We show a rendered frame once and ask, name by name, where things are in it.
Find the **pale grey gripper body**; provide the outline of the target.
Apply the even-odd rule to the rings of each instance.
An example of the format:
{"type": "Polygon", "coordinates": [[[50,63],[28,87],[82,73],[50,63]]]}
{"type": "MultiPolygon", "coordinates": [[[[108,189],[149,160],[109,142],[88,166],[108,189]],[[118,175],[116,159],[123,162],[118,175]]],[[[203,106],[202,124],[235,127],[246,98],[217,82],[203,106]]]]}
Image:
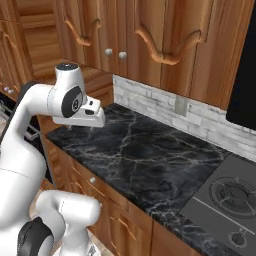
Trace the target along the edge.
{"type": "Polygon", "coordinates": [[[65,118],[60,111],[53,110],[52,118],[56,124],[84,127],[103,127],[105,125],[105,114],[101,107],[89,109],[82,106],[71,117],[65,118]]]}

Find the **small wooden drawer front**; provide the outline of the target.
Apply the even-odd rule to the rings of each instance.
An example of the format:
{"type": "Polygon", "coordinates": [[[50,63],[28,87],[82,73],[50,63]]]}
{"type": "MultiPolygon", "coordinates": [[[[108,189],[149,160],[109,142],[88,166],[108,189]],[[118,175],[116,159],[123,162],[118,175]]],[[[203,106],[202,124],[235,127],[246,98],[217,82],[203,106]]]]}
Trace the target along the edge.
{"type": "Polygon", "coordinates": [[[46,137],[43,137],[43,141],[52,172],[56,175],[66,174],[71,169],[70,157],[46,137]]]}

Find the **tall wooden cupboard run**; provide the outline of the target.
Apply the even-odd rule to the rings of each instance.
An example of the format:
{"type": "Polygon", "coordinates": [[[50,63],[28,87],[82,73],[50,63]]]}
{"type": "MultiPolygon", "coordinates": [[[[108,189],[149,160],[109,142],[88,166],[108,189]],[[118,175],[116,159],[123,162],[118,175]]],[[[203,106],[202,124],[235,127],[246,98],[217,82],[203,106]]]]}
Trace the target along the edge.
{"type": "Polygon", "coordinates": [[[16,100],[29,81],[52,84],[60,61],[53,0],[0,0],[0,92],[16,100]]]}

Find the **wooden base cupboard door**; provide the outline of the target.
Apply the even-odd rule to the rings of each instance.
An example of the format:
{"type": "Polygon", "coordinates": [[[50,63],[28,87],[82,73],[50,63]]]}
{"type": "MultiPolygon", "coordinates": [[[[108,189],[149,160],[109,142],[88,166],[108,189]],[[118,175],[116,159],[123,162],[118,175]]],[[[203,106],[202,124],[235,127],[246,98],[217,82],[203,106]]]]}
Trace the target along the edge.
{"type": "Polygon", "coordinates": [[[100,218],[89,230],[115,256],[150,256],[152,218],[132,203],[125,210],[109,199],[99,201],[100,218]]]}
{"type": "Polygon", "coordinates": [[[153,221],[151,256],[201,255],[157,221],[153,221]]]}

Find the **grey gas hob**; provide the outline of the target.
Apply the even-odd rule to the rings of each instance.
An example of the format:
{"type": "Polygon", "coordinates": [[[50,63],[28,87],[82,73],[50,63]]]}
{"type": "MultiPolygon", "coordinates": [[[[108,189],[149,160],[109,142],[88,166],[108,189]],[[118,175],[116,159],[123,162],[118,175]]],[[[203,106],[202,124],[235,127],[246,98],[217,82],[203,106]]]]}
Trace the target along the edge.
{"type": "Polygon", "coordinates": [[[180,213],[241,256],[256,256],[256,163],[227,156],[180,213]],[[231,244],[231,232],[247,246],[231,244]]]}

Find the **black extractor hood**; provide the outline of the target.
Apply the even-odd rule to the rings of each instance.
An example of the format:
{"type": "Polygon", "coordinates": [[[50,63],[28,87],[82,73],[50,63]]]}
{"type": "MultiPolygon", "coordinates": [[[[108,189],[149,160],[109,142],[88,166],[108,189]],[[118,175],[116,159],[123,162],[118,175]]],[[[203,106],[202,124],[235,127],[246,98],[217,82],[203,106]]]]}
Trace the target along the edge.
{"type": "Polygon", "coordinates": [[[256,131],[256,0],[226,120],[256,131]]]}

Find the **black hob knob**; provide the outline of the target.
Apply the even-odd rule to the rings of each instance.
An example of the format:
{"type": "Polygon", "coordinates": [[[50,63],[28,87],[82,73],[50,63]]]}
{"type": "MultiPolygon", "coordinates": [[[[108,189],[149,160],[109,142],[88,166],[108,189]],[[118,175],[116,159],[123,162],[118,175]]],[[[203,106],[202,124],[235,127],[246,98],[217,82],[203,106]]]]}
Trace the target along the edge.
{"type": "Polygon", "coordinates": [[[247,240],[242,232],[231,232],[229,234],[230,243],[238,248],[245,248],[247,246],[247,240]]]}

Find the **grey wall socket plate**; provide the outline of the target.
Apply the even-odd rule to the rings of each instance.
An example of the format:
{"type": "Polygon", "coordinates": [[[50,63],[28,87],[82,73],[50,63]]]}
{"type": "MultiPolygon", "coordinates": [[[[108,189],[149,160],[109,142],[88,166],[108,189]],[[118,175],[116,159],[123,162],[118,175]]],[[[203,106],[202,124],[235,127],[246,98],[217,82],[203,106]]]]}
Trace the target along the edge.
{"type": "Polygon", "coordinates": [[[176,114],[186,116],[188,110],[188,99],[180,95],[176,96],[174,112],[176,114]]]}

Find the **narrow wooden wall cupboard door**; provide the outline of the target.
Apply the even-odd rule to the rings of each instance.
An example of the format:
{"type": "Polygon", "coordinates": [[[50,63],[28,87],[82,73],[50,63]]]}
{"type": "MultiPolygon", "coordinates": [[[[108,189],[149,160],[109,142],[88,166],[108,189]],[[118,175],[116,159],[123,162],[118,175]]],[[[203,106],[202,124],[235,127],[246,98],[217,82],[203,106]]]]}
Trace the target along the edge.
{"type": "Polygon", "coordinates": [[[115,0],[54,0],[54,16],[64,59],[118,72],[115,0]]]}

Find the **wide wooden wall cupboard door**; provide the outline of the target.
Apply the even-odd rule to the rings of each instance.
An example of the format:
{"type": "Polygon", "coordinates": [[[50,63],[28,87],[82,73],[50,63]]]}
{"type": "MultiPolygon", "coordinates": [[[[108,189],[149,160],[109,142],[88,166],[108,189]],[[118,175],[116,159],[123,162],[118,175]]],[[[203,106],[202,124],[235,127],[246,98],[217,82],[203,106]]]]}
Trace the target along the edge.
{"type": "Polygon", "coordinates": [[[212,0],[118,0],[120,76],[187,96],[212,0]]]}

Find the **plain wooden wall cupboard door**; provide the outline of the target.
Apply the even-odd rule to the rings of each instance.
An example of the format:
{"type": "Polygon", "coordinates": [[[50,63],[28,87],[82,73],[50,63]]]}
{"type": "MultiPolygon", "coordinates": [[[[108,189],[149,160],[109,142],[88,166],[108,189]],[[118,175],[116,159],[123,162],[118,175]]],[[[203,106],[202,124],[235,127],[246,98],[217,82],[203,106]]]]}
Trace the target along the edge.
{"type": "Polygon", "coordinates": [[[197,46],[190,97],[226,110],[255,0],[214,0],[207,41],[197,46]]]}

